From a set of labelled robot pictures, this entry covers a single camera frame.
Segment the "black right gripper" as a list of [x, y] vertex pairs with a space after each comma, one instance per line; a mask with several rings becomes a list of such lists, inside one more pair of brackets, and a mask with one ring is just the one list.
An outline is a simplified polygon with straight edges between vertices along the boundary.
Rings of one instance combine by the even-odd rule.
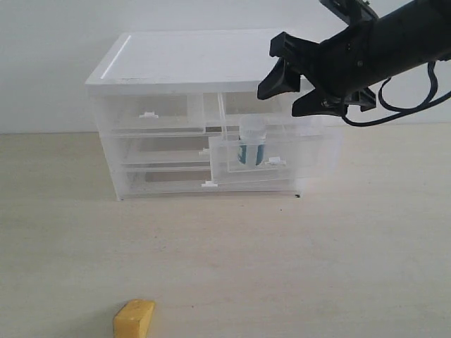
[[292, 105], [292, 117], [343, 117], [348, 105], [375, 108], [371, 85], [425, 63], [450, 59], [450, 2], [410, 1], [379, 18], [365, 1], [323, 1], [347, 28], [319, 43], [281, 32], [270, 43], [278, 60], [257, 87], [267, 100], [301, 91], [316, 56], [316, 89]]

